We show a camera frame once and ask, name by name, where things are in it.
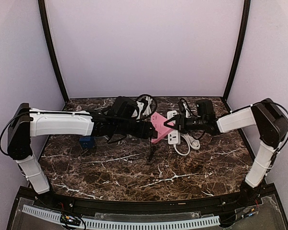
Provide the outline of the pink triangular power strip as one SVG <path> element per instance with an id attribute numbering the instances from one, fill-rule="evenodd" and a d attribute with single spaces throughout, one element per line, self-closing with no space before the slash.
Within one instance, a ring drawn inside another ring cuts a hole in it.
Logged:
<path id="1" fill-rule="evenodd" d="M 153 124 L 153 127 L 157 132 L 157 138 L 153 138 L 151 140 L 151 143 L 156 144 L 161 141 L 165 136 L 167 136 L 171 131 L 173 131 L 173 129 L 164 126 L 164 122 L 166 122 L 167 119 L 158 112 L 154 112 L 150 118 L 151 123 Z"/>

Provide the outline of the blue cube socket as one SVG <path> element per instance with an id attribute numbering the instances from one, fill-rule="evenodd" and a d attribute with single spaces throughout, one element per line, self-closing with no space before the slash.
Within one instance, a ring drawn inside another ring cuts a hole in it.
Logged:
<path id="1" fill-rule="evenodd" d="M 95 146 L 95 138 L 92 136 L 84 136 L 79 138 L 79 144 L 82 149 L 92 149 Z"/>

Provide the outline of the white power strip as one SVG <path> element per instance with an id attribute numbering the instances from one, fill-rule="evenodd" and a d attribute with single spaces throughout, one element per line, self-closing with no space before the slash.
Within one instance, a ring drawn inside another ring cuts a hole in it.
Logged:
<path id="1" fill-rule="evenodd" d="M 178 114 L 178 112 L 176 110 L 168 111 L 167 112 L 167 119 L 169 120 L 177 114 Z M 168 133 L 168 144 L 170 144 L 170 145 L 179 145 L 180 144 L 180 133 L 178 130 L 173 129 L 171 132 Z"/>

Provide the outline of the black TP-Link adapter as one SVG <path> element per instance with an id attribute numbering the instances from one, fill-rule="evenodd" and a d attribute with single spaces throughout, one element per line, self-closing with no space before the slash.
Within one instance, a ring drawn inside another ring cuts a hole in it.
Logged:
<path id="1" fill-rule="evenodd" d="M 157 139 L 158 138 L 158 132 L 154 127 L 149 128 L 149 138 L 151 139 Z"/>

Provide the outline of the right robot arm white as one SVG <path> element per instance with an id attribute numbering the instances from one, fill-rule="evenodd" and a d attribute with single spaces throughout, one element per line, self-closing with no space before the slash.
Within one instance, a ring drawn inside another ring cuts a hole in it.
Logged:
<path id="1" fill-rule="evenodd" d="M 208 99 L 196 101 L 196 108 L 196 115 L 174 115 L 164 122 L 164 126 L 181 133 L 202 130 L 212 136 L 256 126 L 260 147 L 246 175 L 245 183 L 251 188 L 259 186 L 288 140 L 288 111 L 270 98 L 231 111 L 219 118 L 216 117 L 212 101 Z"/>

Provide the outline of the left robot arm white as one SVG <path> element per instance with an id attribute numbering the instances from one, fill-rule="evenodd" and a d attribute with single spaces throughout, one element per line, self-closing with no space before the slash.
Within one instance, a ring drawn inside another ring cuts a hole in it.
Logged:
<path id="1" fill-rule="evenodd" d="M 31 148 L 31 138 L 48 135 L 81 135 L 112 138 L 114 135 L 140 139 L 157 138 L 150 121 L 137 119 L 133 111 L 116 115 L 111 111 L 47 111 L 20 104 L 6 126 L 7 155 L 16 161 L 37 194 L 50 191 L 50 183 Z"/>

